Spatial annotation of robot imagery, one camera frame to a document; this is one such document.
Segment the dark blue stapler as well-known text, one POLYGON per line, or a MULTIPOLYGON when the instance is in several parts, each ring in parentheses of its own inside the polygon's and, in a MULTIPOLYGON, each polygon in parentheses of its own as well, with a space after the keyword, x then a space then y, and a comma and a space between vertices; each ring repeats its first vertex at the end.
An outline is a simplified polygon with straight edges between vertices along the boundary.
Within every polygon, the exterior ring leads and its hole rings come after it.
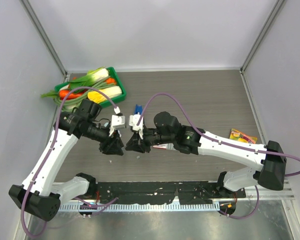
POLYGON ((135 109, 134 109, 134 114, 135 115, 141 115, 143 112, 143 107, 142 105, 136 104, 135 109))

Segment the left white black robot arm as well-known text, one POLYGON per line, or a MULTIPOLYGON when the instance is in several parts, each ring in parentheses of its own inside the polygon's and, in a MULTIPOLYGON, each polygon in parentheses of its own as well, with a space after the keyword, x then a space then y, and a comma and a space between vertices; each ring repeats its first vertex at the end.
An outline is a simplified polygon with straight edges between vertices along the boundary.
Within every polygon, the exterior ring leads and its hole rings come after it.
POLYGON ((125 116, 115 107, 109 124, 102 126, 95 122, 101 110, 102 106, 85 99, 74 110, 60 113, 37 164, 21 185, 12 185, 8 192, 20 210, 49 222, 61 205, 76 197, 90 200, 96 195, 97 181, 91 175, 78 173, 61 184, 54 184, 54 181, 68 153, 81 137, 99 142, 102 154, 124 154, 119 129, 126 126, 125 116))

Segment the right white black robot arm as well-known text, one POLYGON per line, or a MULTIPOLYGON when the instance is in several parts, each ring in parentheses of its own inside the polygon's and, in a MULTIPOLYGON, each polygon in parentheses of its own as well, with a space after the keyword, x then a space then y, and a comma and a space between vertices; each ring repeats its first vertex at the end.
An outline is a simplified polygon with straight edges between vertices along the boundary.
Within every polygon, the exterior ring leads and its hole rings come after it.
POLYGON ((279 143, 251 144, 220 137, 203 129, 195 130, 182 125, 166 111, 158 113, 153 121, 155 127, 147 128, 142 116, 130 115, 129 126, 133 135, 126 144, 127 151, 148 153, 154 146, 171 144, 183 154, 214 156, 244 165, 240 170, 220 173, 215 190, 223 198, 255 185, 272 191, 283 190, 287 160, 282 156, 279 143))

